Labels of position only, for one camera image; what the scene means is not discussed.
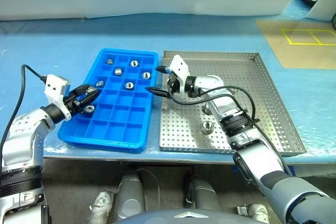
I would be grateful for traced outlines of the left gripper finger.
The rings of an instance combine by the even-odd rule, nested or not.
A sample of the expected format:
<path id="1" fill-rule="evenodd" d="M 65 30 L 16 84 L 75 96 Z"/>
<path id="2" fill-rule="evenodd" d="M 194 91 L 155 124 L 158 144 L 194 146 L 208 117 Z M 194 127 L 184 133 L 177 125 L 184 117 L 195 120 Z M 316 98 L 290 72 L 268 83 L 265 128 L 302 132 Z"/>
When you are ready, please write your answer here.
<path id="1" fill-rule="evenodd" d="M 99 90 L 87 92 L 83 99 L 77 101 L 77 105 L 88 105 L 89 103 L 93 102 L 98 97 L 98 95 Z"/>
<path id="2" fill-rule="evenodd" d="M 74 96 L 74 97 L 79 97 L 79 96 L 83 95 L 90 87 L 91 87 L 91 85 L 89 85 L 89 84 L 82 84 L 82 85 L 74 88 L 73 90 L 71 90 L 69 92 L 69 95 Z"/>

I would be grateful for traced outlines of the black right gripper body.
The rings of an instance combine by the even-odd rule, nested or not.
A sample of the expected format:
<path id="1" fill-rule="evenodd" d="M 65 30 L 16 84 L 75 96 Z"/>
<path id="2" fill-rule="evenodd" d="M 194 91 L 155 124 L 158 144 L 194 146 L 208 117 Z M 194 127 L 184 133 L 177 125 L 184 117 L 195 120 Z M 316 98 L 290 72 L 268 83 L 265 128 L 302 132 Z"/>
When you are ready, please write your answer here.
<path id="1" fill-rule="evenodd" d="M 169 95 L 173 94 L 180 94 L 180 81 L 178 80 L 178 76 L 174 73 L 171 73 L 169 75 L 168 81 L 167 81 L 167 89 Z"/>

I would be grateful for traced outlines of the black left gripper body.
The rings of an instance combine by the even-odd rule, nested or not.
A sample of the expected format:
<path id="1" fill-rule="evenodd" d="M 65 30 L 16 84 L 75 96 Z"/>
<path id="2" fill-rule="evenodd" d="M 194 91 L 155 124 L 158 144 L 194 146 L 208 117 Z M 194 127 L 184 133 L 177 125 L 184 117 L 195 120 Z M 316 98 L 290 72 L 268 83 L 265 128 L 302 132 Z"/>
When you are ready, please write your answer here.
<path id="1" fill-rule="evenodd" d="M 69 110 L 71 115 L 83 114 L 83 106 L 80 105 L 80 101 L 85 97 L 85 93 L 81 93 L 77 96 L 69 93 L 68 96 L 63 98 L 64 105 Z"/>

